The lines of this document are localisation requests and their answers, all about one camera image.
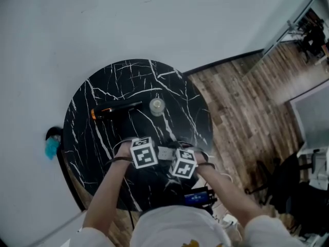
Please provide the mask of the black waste bin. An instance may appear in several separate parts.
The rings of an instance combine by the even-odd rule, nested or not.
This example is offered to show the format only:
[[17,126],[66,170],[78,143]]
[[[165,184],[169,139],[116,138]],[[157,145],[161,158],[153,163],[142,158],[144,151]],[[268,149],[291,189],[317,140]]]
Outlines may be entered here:
[[51,127],[46,133],[45,140],[48,140],[49,138],[56,136],[62,137],[63,129],[60,127]]

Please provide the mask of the person's white shirt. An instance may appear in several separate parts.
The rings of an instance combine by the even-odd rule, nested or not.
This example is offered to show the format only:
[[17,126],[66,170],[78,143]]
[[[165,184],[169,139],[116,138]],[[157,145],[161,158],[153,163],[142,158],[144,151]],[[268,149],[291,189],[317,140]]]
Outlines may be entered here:
[[161,207],[143,214],[130,247],[305,247],[283,223],[267,215],[247,223],[244,238],[233,243],[205,210],[187,206]]

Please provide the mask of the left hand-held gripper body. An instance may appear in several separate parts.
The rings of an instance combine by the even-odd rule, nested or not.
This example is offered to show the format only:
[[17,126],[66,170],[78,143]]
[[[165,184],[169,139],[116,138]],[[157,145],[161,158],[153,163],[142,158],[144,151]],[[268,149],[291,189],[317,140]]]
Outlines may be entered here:
[[130,147],[136,169],[146,168],[158,164],[151,137],[135,138]]

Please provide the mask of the person's left hand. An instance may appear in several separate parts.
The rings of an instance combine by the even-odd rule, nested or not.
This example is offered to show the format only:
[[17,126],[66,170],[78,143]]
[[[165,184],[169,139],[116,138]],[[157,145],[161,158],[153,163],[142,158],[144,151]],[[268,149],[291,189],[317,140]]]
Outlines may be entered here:
[[124,157],[124,158],[132,159],[131,150],[130,150],[131,144],[132,144],[131,142],[121,143],[118,152],[115,155],[115,158]]

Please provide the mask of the white cabinet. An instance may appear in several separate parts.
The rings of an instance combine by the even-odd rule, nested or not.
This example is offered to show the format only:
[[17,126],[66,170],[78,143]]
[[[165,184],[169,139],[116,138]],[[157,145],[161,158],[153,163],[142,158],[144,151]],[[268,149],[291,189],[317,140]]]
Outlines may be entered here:
[[43,239],[36,247],[61,247],[66,245],[67,241],[82,228],[85,215],[86,211],[77,214],[47,238]]

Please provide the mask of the frosted glass partition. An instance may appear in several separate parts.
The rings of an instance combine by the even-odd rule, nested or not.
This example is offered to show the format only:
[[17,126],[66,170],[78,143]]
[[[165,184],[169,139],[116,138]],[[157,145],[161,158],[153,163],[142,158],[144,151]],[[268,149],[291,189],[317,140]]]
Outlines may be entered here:
[[307,148],[329,146],[329,80],[290,100]]

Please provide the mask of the white desk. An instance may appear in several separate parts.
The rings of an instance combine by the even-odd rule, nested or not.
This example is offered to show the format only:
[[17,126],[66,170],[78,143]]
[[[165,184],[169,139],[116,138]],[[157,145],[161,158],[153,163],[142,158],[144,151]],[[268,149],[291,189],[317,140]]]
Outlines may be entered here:
[[309,185],[320,190],[329,190],[329,146],[307,148],[306,143],[297,152],[297,158],[304,157],[308,163]]

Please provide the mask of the black device with blue screen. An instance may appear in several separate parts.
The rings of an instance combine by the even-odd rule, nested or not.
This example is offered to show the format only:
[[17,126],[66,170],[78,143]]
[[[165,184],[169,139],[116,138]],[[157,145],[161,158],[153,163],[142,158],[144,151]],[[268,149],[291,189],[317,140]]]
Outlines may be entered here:
[[208,187],[194,188],[184,194],[184,202],[186,206],[204,207],[213,206],[217,201],[213,189]]

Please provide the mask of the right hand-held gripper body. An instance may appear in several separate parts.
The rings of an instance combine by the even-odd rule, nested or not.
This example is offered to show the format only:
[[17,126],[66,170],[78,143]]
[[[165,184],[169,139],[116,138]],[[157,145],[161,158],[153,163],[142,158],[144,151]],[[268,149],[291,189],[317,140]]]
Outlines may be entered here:
[[195,153],[205,153],[197,148],[176,148],[172,152],[172,162],[169,167],[169,174],[175,178],[191,179],[198,163]]

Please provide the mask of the blue plastic bag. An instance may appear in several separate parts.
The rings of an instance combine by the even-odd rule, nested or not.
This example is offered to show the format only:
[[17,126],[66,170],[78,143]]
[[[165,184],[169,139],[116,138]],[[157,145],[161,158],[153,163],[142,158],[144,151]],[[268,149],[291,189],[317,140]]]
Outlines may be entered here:
[[61,138],[59,135],[50,136],[47,138],[45,143],[45,155],[48,159],[52,160],[56,156],[60,142]]

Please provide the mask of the person's right forearm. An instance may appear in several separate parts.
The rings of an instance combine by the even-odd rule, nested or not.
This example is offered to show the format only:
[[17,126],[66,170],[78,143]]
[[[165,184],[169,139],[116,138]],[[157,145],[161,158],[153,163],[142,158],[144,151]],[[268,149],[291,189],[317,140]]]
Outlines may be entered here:
[[210,185],[224,207],[242,226],[246,226],[256,217],[265,215],[254,201],[208,163],[199,164],[197,173]]

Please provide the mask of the clear glass bottle gold cap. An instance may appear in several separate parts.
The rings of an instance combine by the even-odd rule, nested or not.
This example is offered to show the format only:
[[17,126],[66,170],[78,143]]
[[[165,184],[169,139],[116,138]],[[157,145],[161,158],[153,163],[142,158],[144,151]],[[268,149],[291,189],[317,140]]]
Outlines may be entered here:
[[154,98],[150,101],[149,108],[153,116],[159,117],[164,113],[165,102],[161,98]]

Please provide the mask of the black office chair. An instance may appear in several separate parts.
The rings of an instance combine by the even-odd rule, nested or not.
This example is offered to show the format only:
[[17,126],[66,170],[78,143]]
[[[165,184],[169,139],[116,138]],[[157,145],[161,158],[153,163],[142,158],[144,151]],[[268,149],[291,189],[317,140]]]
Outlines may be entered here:
[[290,193],[300,182],[300,166],[296,152],[282,163],[279,158],[274,158],[273,163],[275,169],[273,173],[270,173],[262,161],[257,161],[257,168],[265,174],[266,182],[253,191],[245,189],[245,193],[248,195],[267,189],[265,199],[260,200],[262,205],[266,205],[270,197],[269,204],[273,206],[286,203]]
[[300,43],[300,49],[306,57],[305,62],[308,63],[310,60],[308,53],[317,56],[325,43],[324,20],[318,19],[314,22],[308,22],[304,26],[304,38]]
[[329,233],[329,189],[317,189],[297,177],[280,178],[269,204],[290,214],[301,226],[300,236]]

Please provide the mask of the black and orange tool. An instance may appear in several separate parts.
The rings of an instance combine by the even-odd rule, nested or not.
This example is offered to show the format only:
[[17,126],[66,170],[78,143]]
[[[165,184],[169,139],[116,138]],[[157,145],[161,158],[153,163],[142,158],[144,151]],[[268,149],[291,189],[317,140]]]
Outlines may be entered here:
[[108,101],[96,105],[91,109],[90,114],[93,120],[113,119],[119,115],[125,114],[142,106],[140,100],[123,100],[123,101]]

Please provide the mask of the person's left forearm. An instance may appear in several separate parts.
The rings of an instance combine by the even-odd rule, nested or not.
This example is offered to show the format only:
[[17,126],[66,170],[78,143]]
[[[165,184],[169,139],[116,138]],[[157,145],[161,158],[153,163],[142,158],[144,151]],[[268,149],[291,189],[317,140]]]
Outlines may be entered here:
[[83,228],[94,228],[107,234],[116,215],[119,192],[130,163],[119,160],[111,164],[96,191],[83,222]]

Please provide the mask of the black metal rack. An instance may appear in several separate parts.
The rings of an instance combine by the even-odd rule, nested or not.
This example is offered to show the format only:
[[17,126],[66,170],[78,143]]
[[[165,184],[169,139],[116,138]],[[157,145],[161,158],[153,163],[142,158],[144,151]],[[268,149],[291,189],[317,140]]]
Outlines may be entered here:
[[319,27],[323,30],[323,23],[324,20],[321,19],[312,8],[309,8],[306,14],[297,23],[297,30],[303,33],[310,32],[314,27]]

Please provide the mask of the white power strip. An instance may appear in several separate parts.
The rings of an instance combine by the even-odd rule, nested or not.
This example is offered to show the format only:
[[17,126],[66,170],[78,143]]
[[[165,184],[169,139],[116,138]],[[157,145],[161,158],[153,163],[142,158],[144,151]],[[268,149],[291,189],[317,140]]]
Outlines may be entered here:
[[175,149],[158,146],[157,158],[163,161],[172,161]]

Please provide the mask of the glass door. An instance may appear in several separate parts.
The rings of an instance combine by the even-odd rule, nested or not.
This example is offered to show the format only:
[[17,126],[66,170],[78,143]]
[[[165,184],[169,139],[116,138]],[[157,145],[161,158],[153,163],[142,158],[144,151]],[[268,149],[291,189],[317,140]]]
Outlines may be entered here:
[[288,18],[283,27],[274,36],[273,39],[265,46],[262,53],[262,58],[268,55],[276,46],[282,41],[282,39],[288,34],[289,31],[295,29],[297,23],[306,15],[308,10],[311,8],[315,0],[306,0],[299,7],[297,12]]

